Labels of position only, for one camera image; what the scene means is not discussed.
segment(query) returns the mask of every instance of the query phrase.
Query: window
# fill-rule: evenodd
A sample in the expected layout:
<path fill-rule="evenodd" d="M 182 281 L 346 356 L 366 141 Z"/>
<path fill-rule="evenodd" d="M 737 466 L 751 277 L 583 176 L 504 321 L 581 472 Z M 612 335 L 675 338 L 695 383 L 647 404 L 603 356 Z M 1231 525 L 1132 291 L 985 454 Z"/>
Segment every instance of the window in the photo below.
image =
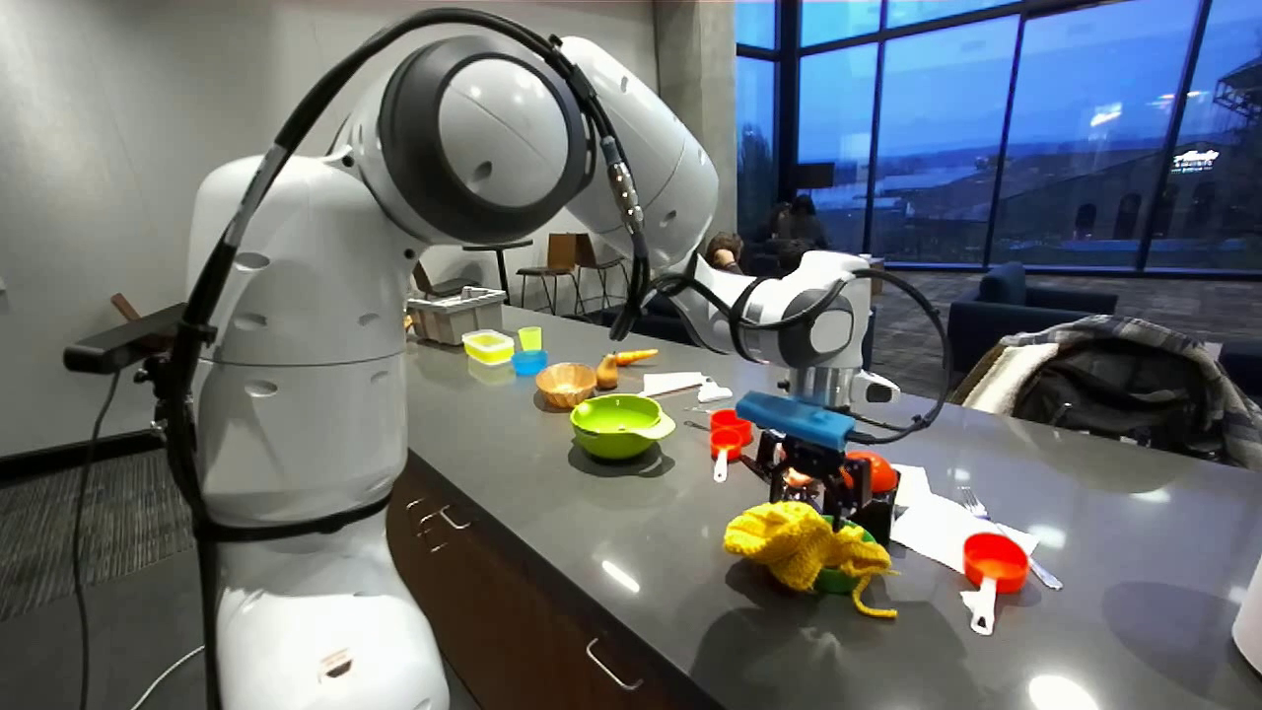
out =
<path fill-rule="evenodd" d="M 798 166 L 823 175 L 812 201 L 827 249 L 860 251 L 869 225 L 877 47 L 800 58 Z"/>
<path fill-rule="evenodd" d="M 1127 0 L 1027 28 L 994 260 L 1132 272 L 1201 0 Z"/>
<path fill-rule="evenodd" d="M 1148 268 L 1262 268 L 1262 4 L 1214 0 Z"/>
<path fill-rule="evenodd" d="M 984 264 L 1017 21 L 886 43 L 872 251 Z"/>
<path fill-rule="evenodd" d="M 779 62 L 737 58 L 737 229 L 756 234 L 779 205 Z"/>
<path fill-rule="evenodd" d="M 800 0 L 800 47 L 869 34 L 879 28 L 879 0 Z"/>
<path fill-rule="evenodd" d="M 779 47 L 779 0 L 735 4 L 737 43 Z"/>
<path fill-rule="evenodd" d="M 963 16 L 975 9 L 1014 4 L 1014 0 L 886 0 L 892 4 L 892 28 L 896 22 L 919 22 L 940 16 Z"/>
<path fill-rule="evenodd" d="M 901 268 L 1262 272 L 1262 0 L 1023 9 L 737 0 L 784 38 L 737 47 L 783 105 L 737 105 L 741 229 L 812 195 Z"/>

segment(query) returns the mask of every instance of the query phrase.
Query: dark wooden cabinet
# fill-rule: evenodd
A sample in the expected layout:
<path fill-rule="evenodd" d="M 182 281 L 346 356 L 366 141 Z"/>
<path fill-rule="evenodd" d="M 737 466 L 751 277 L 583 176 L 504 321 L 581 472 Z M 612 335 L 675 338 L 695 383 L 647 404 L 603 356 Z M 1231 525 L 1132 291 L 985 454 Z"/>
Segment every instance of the dark wooden cabinet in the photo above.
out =
<path fill-rule="evenodd" d="M 400 479 L 388 527 L 476 705 L 716 705 L 426 462 Z"/>

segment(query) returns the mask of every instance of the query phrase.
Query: small bowl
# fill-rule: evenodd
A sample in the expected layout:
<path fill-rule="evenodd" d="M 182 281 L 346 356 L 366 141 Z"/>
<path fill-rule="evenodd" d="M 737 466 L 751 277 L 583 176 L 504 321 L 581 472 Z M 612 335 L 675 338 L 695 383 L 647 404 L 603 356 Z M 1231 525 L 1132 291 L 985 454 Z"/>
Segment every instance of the small bowl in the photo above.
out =
<path fill-rule="evenodd" d="M 588 456 L 628 462 L 675 429 L 675 417 L 645 395 L 600 395 L 567 416 Z"/>
<path fill-rule="evenodd" d="M 963 575 L 979 586 L 985 575 L 997 596 L 1017 596 L 1027 586 L 1031 558 L 1014 535 L 975 533 L 963 540 Z"/>
<path fill-rule="evenodd" d="M 597 372 L 581 362 L 553 362 L 537 373 L 537 404 L 546 410 L 572 410 L 597 395 Z"/>

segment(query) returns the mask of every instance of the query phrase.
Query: countertop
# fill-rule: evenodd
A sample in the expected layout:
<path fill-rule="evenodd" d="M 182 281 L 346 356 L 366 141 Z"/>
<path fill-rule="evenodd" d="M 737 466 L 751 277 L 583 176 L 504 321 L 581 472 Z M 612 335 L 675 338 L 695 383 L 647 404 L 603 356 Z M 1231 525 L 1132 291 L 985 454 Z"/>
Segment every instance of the countertop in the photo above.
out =
<path fill-rule="evenodd" d="M 600 329 L 504 308 L 504 329 L 516 322 L 546 329 L 553 362 L 658 346 L 622 389 L 647 372 L 769 387 L 766 366 L 737 356 L 612 342 Z M 783 590 L 737 565 L 722 527 L 766 502 L 766 487 L 741 466 L 716 487 L 706 406 L 695 389 L 658 404 L 679 422 L 662 454 L 597 466 L 572 447 L 567 417 L 532 406 L 532 383 L 511 366 L 412 350 L 412 448 L 722 705 L 1262 705 L 1262 673 L 1231 643 L 1262 558 L 1257 472 L 947 406 L 883 454 L 925 466 L 940 493 L 965 479 L 1064 580 L 1060 590 L 1031 580 L 1002 600 L 997 631 L 984 639 L 959 602 L 965 584 L 901 546 L 896 571 L 872 586 L 901 606 L 896 622 L 863 618 L 839 596 Z M 925 406 L 905 398 L 886 417 Z"/>

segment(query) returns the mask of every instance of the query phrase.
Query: floor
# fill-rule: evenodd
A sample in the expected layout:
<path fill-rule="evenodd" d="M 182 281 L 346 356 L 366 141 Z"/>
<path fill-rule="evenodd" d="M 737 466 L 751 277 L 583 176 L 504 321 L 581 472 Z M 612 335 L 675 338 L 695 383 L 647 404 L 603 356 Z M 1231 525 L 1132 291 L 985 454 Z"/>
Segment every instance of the floor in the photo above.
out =
<path fill-rule="evenodd" d="M 79 527 L 86 629 L 70 565 L 79 471 L 0 490 L 7 540 L 0 550 L 0 697 L 21 705 L 79 705 L 85 639 L 86 710 L 132 710 L 160 673 L 203 648 L 199 550 L 163 454 L 98 462 L 86 481 Z M 203 661 L 192 656 L 169 672 L 146 710 L 203 710 Z M 468 694 L 454 677 L 451 685 L 454 710 L 468 710 Z"/>

